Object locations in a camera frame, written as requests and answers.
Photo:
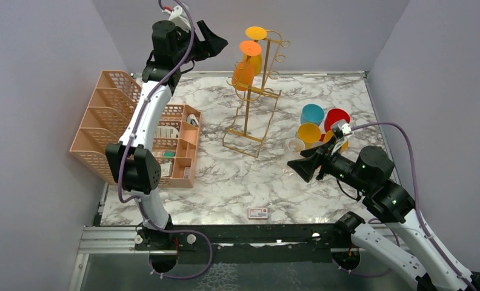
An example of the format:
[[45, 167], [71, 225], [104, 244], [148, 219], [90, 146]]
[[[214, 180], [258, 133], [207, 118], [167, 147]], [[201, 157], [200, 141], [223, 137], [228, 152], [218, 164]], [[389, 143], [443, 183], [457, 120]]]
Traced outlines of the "orange wine glass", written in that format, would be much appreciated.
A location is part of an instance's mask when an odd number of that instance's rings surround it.
[[261, 72], [262, 48], [255, 41], [242, 41], [239, 48], [243, 58], [235, 65], [231, 84], [236, 90], [246, 91]]

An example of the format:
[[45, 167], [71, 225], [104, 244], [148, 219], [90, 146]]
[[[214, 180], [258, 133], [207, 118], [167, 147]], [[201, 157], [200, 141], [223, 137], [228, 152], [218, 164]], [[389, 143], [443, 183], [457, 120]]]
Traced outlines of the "blue wine glass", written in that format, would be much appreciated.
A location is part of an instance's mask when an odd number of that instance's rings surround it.
[[306, 104], [301, 110], [300, 123], [320, 126], [325, 118], [324, 109], [317, 104]]

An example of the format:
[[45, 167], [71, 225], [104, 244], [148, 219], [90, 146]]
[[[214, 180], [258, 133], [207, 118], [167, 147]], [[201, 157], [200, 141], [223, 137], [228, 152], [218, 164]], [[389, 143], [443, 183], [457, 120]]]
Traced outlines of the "red wine glass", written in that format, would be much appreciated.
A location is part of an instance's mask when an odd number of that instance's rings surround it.
[[331, 130], [332, 125], [340, 120], [350, 123], [350, 115], [345, 110], [340, 108], [330, 109], [325, 116], [324, 130], [326, 132]]

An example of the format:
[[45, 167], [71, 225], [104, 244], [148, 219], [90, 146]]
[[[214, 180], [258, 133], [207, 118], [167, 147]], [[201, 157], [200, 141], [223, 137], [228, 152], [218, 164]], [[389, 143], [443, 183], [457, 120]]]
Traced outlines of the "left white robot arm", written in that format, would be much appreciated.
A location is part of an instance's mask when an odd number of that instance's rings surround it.
[[198, 21], [197, 27], [203, 40], [193, 28], [185, 31], [169, 20], [153, 24], [153, 50], [142, 72], [139, 101], [119, 141], [105, 148], [120, 202], [136, 201], [142, 226], [151, 232], [150, 240], [159, 249], [171, 246], [174, 234], [171, 216], [159, 195], [162, 170], [152, 154], [155, 131], [181, 78], [181, 66], [215, 57], [228, 45], [205, 21]]

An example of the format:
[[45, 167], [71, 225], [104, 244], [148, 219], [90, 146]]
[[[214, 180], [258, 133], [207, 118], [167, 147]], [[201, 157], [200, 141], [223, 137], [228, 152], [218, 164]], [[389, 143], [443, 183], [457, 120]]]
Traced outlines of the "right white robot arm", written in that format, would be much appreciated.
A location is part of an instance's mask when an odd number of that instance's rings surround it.
[[480, 272], [464, 267], [428, 229], [415, 200], [390, 179], [394, 162], [378, 146], [362, 148], [356, 161], [323, 144], [304, 150], [287, 165], [304, 181], [331, 175], [356, 189], [361, 202], [401, 238], [408, 251], [389, 241], [363, 218], [347, 212], [335, 222], [334, 242], [351, 243], [370, 252], [404, 278], [415, 290], [480, 290]]

